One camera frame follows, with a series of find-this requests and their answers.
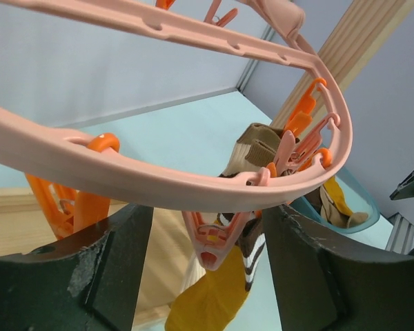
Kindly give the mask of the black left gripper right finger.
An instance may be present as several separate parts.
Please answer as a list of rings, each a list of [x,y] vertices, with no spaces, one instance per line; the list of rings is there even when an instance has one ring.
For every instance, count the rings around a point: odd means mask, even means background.
[[[283,330],[414,331],[414,256],[349,239],[287,205],[262,221]]]

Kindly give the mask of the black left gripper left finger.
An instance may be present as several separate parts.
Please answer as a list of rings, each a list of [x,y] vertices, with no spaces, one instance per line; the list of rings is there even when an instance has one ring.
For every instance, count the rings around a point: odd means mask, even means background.
[[[130,330],[152,216],[130,204],[65,239],[0,257],[0,330]]]

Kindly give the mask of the mustard striped cuff sock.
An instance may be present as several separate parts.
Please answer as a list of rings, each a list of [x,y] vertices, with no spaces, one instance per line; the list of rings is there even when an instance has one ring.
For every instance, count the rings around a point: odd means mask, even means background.
[[[165,330],[224,330],[250,293],[266,245],[262,213],[254,212],[217,270],[189,277],[173,301]]]

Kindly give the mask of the cream brown striped sock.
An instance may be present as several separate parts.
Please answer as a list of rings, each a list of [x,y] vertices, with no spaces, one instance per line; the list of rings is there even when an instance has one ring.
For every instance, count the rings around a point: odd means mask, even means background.
[[[284,131],[279,128],[273,128],[263,123],[251,123],[238,138],[237,142],[250,145],[259,141],[276,152],[283,133]]]

